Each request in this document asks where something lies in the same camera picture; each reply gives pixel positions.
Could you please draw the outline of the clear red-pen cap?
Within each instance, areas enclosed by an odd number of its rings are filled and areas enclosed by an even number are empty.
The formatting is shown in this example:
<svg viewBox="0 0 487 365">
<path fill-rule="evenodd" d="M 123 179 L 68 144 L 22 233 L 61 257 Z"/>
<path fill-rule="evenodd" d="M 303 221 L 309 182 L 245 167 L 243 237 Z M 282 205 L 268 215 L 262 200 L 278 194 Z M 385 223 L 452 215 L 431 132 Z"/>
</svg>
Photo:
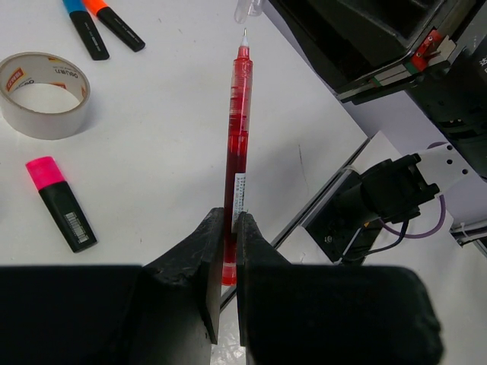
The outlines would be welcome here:
<svg viewBox="0 0 487 365">
<path fill-rule="evenodd" d="M 263 12 L 265 0 L 238 0 L 234 20 L 243 24 L 248 17 L 258 17 Z"/>
</svg>

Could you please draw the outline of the red pen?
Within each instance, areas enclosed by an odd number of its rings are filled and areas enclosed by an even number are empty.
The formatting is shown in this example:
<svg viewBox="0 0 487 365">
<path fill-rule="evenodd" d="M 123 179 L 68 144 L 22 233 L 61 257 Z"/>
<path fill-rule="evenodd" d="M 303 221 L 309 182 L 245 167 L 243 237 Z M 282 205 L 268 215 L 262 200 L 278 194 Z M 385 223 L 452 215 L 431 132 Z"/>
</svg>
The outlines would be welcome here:
<svg viewBox="0 0 487 365">
<path fill-rule="evenodd" d="M 224 261 L 221 283 L 237 283 L 237 234 L 235 224 L 244 209 L 247 151 L 250 127 L 250 104 L 253 62 L 246 34 L 242 36 L 233 62 L 228 121 L 228 146 L 224 187 Z"/>
</svg>

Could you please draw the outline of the clear tape roll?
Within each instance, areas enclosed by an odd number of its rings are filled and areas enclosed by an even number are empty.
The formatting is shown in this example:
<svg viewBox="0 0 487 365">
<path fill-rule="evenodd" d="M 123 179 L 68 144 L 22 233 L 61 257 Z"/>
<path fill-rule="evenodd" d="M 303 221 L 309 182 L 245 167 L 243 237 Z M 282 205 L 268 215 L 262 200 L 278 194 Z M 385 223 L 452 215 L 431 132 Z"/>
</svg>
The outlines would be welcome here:
<svg viewBox="0 0 487 365">
<path fill-rule="evenodd" d="M 1 112 L 16 131 L 43 140 L 76 134 L 86 120 L 91 87 L 76 65 L 48 53 L 1 61 Z"/>
</svg>

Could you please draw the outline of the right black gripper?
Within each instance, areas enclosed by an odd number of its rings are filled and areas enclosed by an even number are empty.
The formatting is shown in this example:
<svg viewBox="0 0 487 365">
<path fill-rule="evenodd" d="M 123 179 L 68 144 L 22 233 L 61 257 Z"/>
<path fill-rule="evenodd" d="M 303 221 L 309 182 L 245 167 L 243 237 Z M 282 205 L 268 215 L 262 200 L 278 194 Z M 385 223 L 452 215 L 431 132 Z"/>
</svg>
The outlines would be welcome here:
<svg viewBox="0 0 487 365">
<path fill-rule="evenodd" d="M 273 1 L 312 69 L 343 102 L 444 77 L 486 35 L 484 1 Z"/>
</svg>

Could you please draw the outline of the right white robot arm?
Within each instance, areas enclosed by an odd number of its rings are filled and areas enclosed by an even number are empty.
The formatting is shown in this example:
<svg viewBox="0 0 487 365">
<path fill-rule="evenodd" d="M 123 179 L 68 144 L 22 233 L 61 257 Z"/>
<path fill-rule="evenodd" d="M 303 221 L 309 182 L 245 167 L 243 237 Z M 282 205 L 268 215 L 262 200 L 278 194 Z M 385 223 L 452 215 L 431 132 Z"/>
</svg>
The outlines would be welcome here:
<svg viewBox="0 0 487 365">
<path fill-rule="evenodd" d="M 382 230 L 408 237 L 420 207 L 486 176 L 484 1 L 275 1 L 314 71 L 343 103 L 405 91 L 445 142 L 345 175 L 304 222 L 328 259 L 360 265 Z"/>
</svg>

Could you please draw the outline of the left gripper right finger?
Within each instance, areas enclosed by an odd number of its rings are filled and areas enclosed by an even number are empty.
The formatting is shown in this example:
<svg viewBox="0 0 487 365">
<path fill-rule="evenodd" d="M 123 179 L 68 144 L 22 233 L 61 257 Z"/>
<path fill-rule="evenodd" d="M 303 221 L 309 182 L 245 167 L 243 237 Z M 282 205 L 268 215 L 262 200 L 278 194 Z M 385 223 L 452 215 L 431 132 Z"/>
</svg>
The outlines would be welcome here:
<svg viewBox="0 0 487 365">
<path fill-rule="evenodd" d="M 293 264 L 237 221 L 237 308 L 248 364 L 438 364 L 427 289 L 397 266 Z"/>
</svg>

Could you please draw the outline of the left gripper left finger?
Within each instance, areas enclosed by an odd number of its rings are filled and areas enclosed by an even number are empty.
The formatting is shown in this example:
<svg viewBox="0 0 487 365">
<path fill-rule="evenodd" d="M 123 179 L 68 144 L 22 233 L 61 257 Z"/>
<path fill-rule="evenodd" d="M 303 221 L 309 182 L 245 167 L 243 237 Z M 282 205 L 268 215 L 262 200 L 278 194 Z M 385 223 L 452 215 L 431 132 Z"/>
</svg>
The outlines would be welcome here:
<svg viewBox="0 0 487 365">
<path fill-rule="evenodd" d="M 140 265 L 4 266 L 3 364 L 207 364 L 218 340 L 224 212 Z"/>
</svg>

